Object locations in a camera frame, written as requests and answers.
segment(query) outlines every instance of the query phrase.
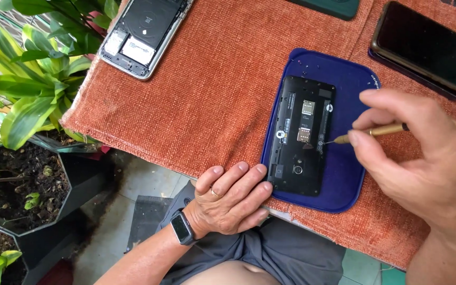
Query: green phone case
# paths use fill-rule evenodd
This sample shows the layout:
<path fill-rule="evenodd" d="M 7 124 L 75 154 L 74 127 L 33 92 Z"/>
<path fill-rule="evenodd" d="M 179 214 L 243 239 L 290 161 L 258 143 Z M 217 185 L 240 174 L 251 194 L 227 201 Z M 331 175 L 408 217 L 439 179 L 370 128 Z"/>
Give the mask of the green phone case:
<path fill-rule="evenodd" d="M 349 21 L 358 10 L 359 0 L 288 0 L 309 9 Z"/>

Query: gold ring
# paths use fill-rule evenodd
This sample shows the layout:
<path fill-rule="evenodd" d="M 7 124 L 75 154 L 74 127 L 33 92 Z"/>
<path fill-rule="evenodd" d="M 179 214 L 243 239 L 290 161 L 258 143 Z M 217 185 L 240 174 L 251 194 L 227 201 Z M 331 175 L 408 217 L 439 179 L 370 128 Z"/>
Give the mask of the gold ring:
<path fill-rule="evenodd" d="M 214 192 L 214 190 L 212 190 L 212 188 L 210 188 L 210 192 L 212 193 L 212 195 L 214 195 L 214 197 L 221 197 L 221 196 L 217 195 L 217 194 Z"/>

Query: hand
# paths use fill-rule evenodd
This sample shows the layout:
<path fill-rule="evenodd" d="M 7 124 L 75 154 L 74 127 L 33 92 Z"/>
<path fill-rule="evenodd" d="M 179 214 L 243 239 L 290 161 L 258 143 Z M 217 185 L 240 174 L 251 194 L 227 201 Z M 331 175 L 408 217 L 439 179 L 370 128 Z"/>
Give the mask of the hand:
<path fill-rule="evenodd" d="M 268 210 L 259 208 L 272 193 L 272 184 L 260 182 L 267 168 L 258 164 L 248 170 L 249 165 L 241 161 L 225 174 L 222 166 L 214 166 L 198 178 L 195 199 L 183 210 L 195 239 L 209 232 L 240 233 L 269 215 Z M 218 197 L 212 194 L 211 186 Z"/>
<path fill-rule="evenodd" d="M 394 90 L 366 90 L 360 100 L 372 107 L 353 123 L 365 130 L 404 122 L 420 141 L 424 158 L 396 163 L 361 131 L 349 131 L 360 163 L 382 191 L 433 229 L 456 236 L 456 120 L 432 99 Z"/>

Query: person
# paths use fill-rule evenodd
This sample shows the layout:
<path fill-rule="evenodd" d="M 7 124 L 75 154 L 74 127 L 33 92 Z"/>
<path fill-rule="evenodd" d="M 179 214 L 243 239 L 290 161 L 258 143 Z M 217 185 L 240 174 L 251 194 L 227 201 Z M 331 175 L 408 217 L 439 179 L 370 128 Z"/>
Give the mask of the person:
<path fill-rule="evenodd" d="M 431 228 L 406 283 L 456 284 L 456 120 L 432 99 L 395 90 L 366 90 L 360 100 L 371 108 L 349 131 L 358 160 L 386 195 Z M 396 163 L 359 131 L 393 122 L 407 123 L 421 159 Z M 337 284 L 344 248 L 278 218 L 261 224 L 269 212 L 260 205 L 272 191 L 261 182 L 266 172 L 245 162 L 226 172 L 209 168 L 190 187 L 194 199 L 174 199 L 187 204 L 182 212 L 199 241 L 181 245 L 162 224 L 96 284 Z"/>

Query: belly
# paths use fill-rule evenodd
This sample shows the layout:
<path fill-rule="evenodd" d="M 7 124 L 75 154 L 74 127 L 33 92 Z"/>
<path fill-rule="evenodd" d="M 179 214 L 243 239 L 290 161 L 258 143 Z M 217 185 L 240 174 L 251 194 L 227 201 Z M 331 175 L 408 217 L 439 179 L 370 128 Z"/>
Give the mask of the belly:
<path fill-rule="evenodd" d="M 190 277 L 182 283 L 182 285 L 202 284 L 280 285 L 270 273 L 257 266 L 239 260 L 222 262 Z"/>

